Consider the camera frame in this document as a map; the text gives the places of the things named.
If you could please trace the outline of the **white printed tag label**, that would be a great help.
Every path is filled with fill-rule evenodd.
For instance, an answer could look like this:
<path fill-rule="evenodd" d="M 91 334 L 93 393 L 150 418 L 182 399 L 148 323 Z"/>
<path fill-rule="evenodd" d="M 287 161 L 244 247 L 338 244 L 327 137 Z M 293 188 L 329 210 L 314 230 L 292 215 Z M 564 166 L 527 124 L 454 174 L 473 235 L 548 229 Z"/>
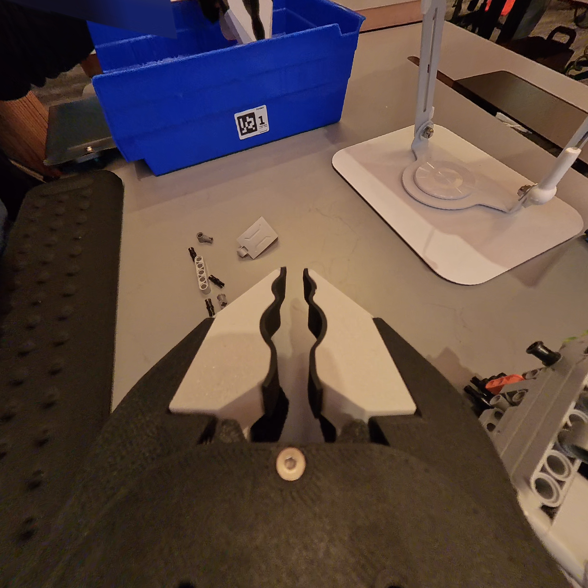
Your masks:
<path fill-rule="evenodd" d="M 266 105 L 246 109 L 234 114 L 240 140 L 259 136 L 269 131 Z"/>

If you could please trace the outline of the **grey curved toy panel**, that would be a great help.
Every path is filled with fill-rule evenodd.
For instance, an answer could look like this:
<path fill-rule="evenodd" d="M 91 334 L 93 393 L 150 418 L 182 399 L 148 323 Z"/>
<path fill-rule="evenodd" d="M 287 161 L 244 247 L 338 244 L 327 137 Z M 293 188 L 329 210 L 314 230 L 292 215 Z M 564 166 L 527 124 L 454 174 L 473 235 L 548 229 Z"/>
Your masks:
<path fill-rule="evenodd" d="M 256 259 L 278 239 L 277 233 L 264 217 L 260 217 L 237 239 L 240 258 Z"/>

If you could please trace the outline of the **grey toy beam with holes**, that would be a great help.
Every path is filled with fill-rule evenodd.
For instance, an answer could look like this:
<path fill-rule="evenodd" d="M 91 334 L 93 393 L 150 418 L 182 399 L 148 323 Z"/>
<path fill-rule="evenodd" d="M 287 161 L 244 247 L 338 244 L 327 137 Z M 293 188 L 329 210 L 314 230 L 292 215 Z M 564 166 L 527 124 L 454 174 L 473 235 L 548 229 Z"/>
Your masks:
<path fill-rule="evenodd" d="M 198 290 L 200 291 L 200 293 L 202 293 L 202 295 L 208 296 L 210 295 L 211 286 L 208 275 L 208 269 L 204 258 L 201 255 L 197 254 L 194 257 L 194 265 L 196 270 Z"/>

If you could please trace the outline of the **white desk stand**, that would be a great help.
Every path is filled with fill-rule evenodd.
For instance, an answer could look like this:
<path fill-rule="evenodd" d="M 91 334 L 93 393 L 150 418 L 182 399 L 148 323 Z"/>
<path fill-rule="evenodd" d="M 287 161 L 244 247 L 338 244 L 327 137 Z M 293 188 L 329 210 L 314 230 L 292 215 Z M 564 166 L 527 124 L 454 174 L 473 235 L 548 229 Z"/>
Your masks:
<path fill-rule="evenodd" d="M 446 1 L 421 1 L 415 123 L 338 151 L 335 170 L 440 277 L 478 285 L 580 234 L 557 185 L 587 120 L 537 184 L 433 123 Z"/>

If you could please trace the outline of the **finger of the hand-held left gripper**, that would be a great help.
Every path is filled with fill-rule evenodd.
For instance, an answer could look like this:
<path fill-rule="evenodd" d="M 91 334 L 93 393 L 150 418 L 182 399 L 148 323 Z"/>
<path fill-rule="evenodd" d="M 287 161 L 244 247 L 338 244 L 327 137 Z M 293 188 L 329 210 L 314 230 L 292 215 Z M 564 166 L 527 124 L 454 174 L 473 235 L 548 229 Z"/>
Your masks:
<path fill-rule="evenodd" d="M 220 1 L 219 22 L 225 38 L 241 45 L 270 39 L 273 1 Z"/>

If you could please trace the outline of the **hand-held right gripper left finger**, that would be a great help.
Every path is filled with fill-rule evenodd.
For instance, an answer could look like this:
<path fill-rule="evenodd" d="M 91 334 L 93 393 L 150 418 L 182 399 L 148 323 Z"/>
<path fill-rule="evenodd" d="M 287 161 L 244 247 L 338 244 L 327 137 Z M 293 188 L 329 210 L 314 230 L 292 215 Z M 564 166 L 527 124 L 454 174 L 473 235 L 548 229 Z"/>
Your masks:
<path fill-rule="evenodd" d="M 234 420 L 251 437 L 281 436 L 288 398 L 272 338 L 281 327 L 286 276 L 286 267 L 274 270 L 212 319 L 170 412 Z"/>

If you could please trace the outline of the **blue plastic bin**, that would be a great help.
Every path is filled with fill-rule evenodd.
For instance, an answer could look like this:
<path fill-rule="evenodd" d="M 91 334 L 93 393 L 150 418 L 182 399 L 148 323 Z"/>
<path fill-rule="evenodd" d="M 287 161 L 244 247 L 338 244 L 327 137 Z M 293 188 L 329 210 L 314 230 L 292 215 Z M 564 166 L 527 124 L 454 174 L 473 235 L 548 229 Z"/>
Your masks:
<path fill-rule="evenodd" d="M 227 40 L 196 1 L 172 3 L 177 38 L 88 22 L 93 78 L 116 147 L 163 175 L 340 120 L 364 17 L 331 1 L 274 1 L 268 40 Z M 234 114 L 266 105 L 269 131 Z"/>

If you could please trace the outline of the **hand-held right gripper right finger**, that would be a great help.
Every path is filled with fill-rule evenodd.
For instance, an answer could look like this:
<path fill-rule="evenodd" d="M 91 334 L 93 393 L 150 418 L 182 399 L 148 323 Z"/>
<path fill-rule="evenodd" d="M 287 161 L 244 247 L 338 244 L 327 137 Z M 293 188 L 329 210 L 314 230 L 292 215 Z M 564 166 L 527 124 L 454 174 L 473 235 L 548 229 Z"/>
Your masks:
<path fill-rule="evenodd" d="M 372 417 L 414 416 L 416 403 L 376 319 L 312 269 L 303 270 L 303 290 L 315 338 L 307 396 L 324 437 Z"/>

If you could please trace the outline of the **ribbed wooden cabinet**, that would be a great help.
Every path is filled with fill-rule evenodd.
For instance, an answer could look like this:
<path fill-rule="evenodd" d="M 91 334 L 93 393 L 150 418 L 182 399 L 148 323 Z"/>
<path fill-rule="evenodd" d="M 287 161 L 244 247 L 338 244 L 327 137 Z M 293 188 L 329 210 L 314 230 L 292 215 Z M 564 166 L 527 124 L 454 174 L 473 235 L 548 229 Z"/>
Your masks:
<path fill-rule="evenodd" d="M 43 178 L 62 173 L 45 164 L 49 113 L 33 92 L 1 101 L 1 148 L 8 158 Z"/>

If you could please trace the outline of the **dark flat panel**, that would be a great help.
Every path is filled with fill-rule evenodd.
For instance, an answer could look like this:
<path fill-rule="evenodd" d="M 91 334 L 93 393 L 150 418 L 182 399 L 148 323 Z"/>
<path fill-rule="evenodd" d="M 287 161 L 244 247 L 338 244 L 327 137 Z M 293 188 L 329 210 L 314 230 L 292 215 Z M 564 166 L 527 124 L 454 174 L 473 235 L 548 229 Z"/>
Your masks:
<path fill-rule="evenodd" d="M 552 155 L 567 145 L 587 112 L 505 70 L 437 79 Z"/>

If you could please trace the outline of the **grey toy building model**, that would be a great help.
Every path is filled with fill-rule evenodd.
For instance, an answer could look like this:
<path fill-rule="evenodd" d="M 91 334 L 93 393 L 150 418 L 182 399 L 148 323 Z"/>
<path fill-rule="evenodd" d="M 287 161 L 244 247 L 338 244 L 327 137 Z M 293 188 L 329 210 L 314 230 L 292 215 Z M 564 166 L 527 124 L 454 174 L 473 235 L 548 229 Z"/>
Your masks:
<path fill-rule="evenodd" d="M 526 352 L 539 368 L 464 388 L 534 532 L 573 586 L 587 587 L 587 333 Z"/>

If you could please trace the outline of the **black dimpled pad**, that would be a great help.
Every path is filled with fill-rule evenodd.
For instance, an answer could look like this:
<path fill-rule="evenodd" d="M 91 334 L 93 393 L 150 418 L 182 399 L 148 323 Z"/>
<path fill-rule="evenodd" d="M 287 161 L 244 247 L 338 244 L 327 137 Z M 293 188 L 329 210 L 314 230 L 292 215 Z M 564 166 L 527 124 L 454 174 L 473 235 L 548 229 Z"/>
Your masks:
<path fill-rule="evenodd" d="M 25 197 L 1 258 L 1 585 L 51 533 L 112 405 L 123 182 Z"/>

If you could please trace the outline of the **metal plate with caster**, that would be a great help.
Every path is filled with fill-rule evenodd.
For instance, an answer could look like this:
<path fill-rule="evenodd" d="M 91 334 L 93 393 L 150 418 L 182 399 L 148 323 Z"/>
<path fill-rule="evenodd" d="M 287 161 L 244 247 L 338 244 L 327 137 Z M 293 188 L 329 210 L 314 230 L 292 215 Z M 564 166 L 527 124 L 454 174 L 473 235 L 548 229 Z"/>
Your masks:
<path fill-rule="evenodd" d="M 64 173 L 98 170 L 118 156 L 96 95 L 50 106 L 43 160 L 46 166 Z"/>

